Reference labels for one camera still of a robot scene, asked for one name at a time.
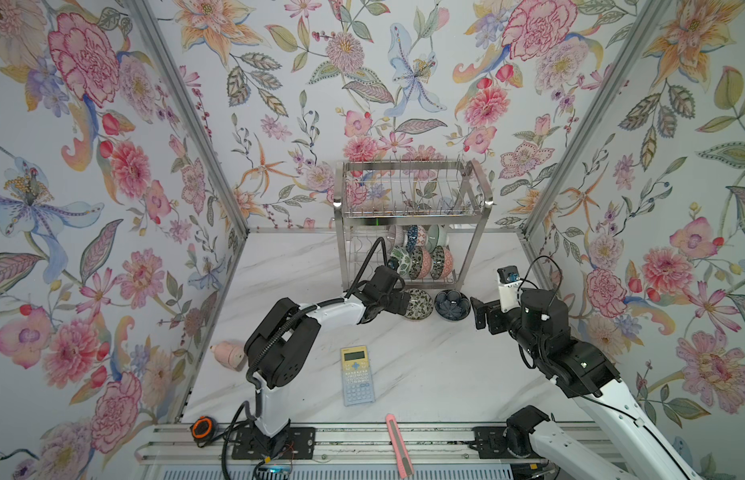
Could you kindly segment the green leaf pattern bowl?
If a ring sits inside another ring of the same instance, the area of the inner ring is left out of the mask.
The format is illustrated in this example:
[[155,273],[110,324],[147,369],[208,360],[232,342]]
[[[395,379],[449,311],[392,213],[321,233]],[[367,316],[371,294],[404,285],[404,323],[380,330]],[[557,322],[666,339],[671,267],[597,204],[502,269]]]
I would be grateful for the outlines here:
[[402,278],[408,278],[410,276],[412,264],[411,254],[404,247],[395,246],[389,254],[387,265],[396,270]]

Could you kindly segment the pale green ceramic bowl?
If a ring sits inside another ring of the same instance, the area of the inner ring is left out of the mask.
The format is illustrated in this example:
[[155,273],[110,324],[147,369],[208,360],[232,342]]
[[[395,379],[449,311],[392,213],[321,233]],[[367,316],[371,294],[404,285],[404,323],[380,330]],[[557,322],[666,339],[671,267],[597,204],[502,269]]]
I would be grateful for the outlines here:
[[428,229],[426,248],[433,253],[438,247],[449,244],[448,229],[444,225],[431,225]]

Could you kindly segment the purple striped bowl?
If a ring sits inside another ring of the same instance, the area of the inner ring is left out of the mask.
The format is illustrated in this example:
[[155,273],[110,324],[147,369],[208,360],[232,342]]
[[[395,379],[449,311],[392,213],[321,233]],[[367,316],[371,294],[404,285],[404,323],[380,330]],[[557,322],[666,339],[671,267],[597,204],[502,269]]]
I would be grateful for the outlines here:
[[405,228],[400,225],[391,225],[388,229],[388,240],[390,249],[404,247],[407,240]]

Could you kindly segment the blue patterned ceramic bowl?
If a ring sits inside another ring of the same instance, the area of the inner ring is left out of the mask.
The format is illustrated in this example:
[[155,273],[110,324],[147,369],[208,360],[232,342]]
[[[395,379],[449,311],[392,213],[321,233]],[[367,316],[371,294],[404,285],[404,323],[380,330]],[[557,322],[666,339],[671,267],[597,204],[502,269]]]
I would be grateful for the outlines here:
[[405,228],[405,247],[413,252],[417,247],[424,247],[428,241],[428,230],[422,225],[410,225]]

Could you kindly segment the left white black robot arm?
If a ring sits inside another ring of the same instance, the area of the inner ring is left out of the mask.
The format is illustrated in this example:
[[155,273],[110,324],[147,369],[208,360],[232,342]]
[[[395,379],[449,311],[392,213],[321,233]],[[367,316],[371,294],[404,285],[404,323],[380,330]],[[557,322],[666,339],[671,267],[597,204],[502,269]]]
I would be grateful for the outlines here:
[[290,417],[278,406],[278,390],[298,376],[320,333],[368,324],[383,312],[406,313],[411,296],[398,267],[397,260],[388,261],[370,280],[354,280],[342,297],[308,304],[282,298],[272,306],[244,346],[246,381],[256,391],[254,412],[246,416],[256,431],[275,438],[288,428]]

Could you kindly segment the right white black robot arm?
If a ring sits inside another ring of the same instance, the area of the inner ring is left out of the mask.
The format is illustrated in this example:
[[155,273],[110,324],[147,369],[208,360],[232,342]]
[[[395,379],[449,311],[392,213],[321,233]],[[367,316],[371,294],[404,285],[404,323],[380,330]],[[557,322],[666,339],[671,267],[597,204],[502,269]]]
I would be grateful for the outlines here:
[[574,401],[608,436],[626,466],[580,444],[543,410],[529,405],[506,421],[502,446],[516,458],[540,456],[574,478],[696,479],[698,473],[640,408],[598,347],[572,336],[568,307],[555,292],[505,286],[499,300],[472,299],[478,330],[509,334],[524,364]]

